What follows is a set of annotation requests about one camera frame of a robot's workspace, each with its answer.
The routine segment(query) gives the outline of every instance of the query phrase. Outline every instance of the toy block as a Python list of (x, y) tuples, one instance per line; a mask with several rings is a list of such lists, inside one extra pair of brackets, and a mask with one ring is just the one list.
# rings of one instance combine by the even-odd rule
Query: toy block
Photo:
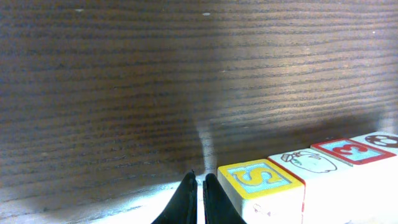
[(351, 138), (362, 144), (398, 154), (398, 135), (377, 131)]
[(221, 166), (217, 179), (247, 223), (302, 223), (304, 185), (267, 159)]
[(392, 172), (388, 172), (398, 169), (394, 153), (352, 139), (321, 142), (311, 148), (353, 167), (351, 181), (346, 186), (349, 186), (351, 207), (355, 208), (354, 217), (374, 215), (383, 206), (390, 206), (385, 200), (397, 195), (394, 186), (398, 184)]
[[(378, 131), (374, 133), (364, 134), (362, 136), (357, 136), (355, 138), (351, 138), (351, 140), (378, 148), (383, 151), (391, 152), (393, 154), (398, 154), (398, 135), (396, 134)], [(370, 187), (372, 187), (373, 190), (379, 189), (376, 192), (377, 196), (369, 201), (374, 205), (378, 205), (372, 210), (373, 214), (376, 216), (380, 216), (380, 214), (385, 213), (385, 211), (391, 210), (391, 208), (398, 208), (398, 194), (396, 193), (398, 180), (396, 178), (391, 178), (392, 172), (395, 172), (395, 170), (398, 170), (398, 156), (391, 157), (389, 161), (385, 161), (380, 164), (380, 166), (375, 168), (373, 172), (368, 172), (368, 174), (372, 174), (379, 180), (387, 181), (385, 184), (380, 184), (377, 181), (374, 184), (367, 184), (372, 184), (372, 186)]]
[(337, 139), (321, 142), (311, 145), (311, 148), (324, 152), (341, 162), (345, 162), (349, 166), (361, 166), (395, 156), (395, 154), (391, 152), (365, 145), (351, 139)]
[(352, 219), (347, 183), (353, 168), (322, 152), (300, 149), (268, 159), (305, 184), (303, 224), (348, 223)]

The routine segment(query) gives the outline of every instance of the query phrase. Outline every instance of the cartoon face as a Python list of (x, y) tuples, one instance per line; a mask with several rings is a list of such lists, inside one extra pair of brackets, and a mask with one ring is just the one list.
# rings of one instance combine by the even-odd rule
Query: cartoon face
[(367, 136), (365, 140), (377, 146), (398, 148), (398, 137), (386, 135)]

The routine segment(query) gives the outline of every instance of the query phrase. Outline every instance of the brown wooden table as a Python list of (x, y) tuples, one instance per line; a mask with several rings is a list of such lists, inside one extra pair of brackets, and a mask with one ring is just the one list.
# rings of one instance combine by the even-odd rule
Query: brown wooden table
[(398, 132), (397, 10), (0, 0), (0, 222), (139, 211), (191, 169)]

